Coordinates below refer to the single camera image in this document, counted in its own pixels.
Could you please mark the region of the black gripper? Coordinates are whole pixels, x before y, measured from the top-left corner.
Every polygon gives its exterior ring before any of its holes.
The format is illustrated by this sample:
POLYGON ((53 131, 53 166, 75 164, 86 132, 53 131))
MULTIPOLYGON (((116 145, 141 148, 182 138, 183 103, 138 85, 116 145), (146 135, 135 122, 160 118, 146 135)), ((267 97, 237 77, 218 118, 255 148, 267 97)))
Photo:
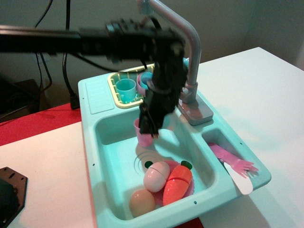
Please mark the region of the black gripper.
POLYGON ((149 134, 153 139, 159 137, 158 130, 162 128, 165 116, 175 110, 183 87, 184 80, 174 80, 166 89, 157 87, 152 80, 148 81, 145 100, 140 105, 140 134, 149 134))

